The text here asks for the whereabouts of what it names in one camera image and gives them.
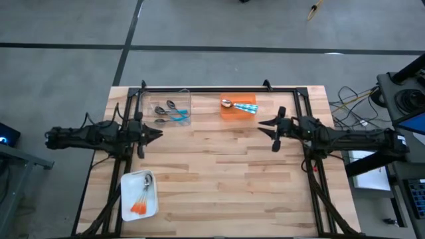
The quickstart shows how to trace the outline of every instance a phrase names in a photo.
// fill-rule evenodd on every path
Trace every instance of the orange plate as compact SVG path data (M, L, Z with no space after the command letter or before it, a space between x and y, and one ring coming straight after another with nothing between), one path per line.
M222 93L220 95L220 105L222 100L230 100L232 103L240 104L257 104L254 93ZM234 107L226 108L224 106L221 106L220 115L225 120L253 120L255 116Z

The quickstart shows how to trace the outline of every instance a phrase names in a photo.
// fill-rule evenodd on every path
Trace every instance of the white plate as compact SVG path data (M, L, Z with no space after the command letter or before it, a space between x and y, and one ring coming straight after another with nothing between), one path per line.
M152 183L147 188L146 214L140 215L136 212L132 212L131 208L143 192L145 185L144 180L147 174L152 176ZM121 202L121 217L126 222L155 215L158 212L158 196L157 183L152 171L142 170L123 175L121 177Z

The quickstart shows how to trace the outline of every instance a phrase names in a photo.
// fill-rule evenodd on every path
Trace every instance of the wooden tabletop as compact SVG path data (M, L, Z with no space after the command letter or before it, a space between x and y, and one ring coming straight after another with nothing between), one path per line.
M124 112L127 90L111 89L105 120L116 102ZM308 91L314 117L333 126L324 86L308 86ZM133 155L131 171L154 172L159 212L124 222L122 236L317 236L307 175L300 167L301 144L282 138L281 150L274 153L270 138L256 129L258 121L275 117L279 106L295 116L293 95L256 93L253 121L224 121L219 99L217 93L192 93L191 125L163 128L164 136L146 147L145 159ZM96 152L94 163L105 157ZM87 229L106 204L113 166L111 159L90 173L77 232ZM343 162L328 157L324 166L332 203L360 231ZM329 231L322 204L321 212Z

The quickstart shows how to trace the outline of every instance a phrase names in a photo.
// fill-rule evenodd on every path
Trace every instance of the gray floor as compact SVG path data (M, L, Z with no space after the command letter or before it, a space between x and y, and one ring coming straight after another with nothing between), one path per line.
M123 44L136 0L0 2L0 42ZM328 0L305 21L315 1L146 0L133 44L425 50L420 0ZM92 151L51 151L43 134L77 127L85 112L102 117L120 50L0 48L0 121L22 132L19 148L55 160L37 169L11 238L68 236ZM356 91L376 75L397 71L416 56L130 51L120 82L138 86L325 85L329 100L342 86ZM380 118L388 119L377 108ZM360 105L361 116L374 114ZM382 223L394 217L389 199L354 191L361 229L371 236L414 238L412 228Z

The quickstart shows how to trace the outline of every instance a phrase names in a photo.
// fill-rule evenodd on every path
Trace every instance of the transparent bin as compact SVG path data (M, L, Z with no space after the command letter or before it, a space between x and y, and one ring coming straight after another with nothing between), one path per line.
M191 92L144 92L141 95L140 111L143 123L149 127L179 127L191 124Z

